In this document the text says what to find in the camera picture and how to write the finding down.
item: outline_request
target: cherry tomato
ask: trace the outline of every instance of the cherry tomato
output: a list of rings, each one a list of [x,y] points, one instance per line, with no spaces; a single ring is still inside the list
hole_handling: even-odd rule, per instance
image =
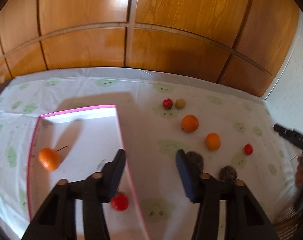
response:
[[[163,107],[165,110],[170,110],[173,107],[173,101],[170,98],[166,98],[163,101]]]
[[[117,193],[110,202],[111,207],[114,210],[124,211],[128,208],[129,201],[125,194]]]
[[[244,152],[246,155],[250,155],[253,153],[253,147],[251,146],[251,144],[246,144],[244,147]]]

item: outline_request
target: red apple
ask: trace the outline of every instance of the red apple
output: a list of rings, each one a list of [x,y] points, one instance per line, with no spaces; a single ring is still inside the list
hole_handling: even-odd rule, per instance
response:
[[[173,101],[170,98],[166,98],[163,101],[163,107],[165,110],[170,110],[173,107]]]

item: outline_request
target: orange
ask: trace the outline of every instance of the orange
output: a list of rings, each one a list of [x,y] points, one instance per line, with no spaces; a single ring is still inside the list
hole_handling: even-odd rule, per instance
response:
[[[194,115],[188,114],[181,121],[181,128],[185,132],[194,132],[199,127],[199,121]]]
[[[57,152],[50,148],[44,148],[39,152],[38,160],[48,171],[55,171],[60,164],[60,157]]]
[[[211,151],[218,150],[221,145],[220,138],[217,133],[208,134],[205,143],[207,148]]]

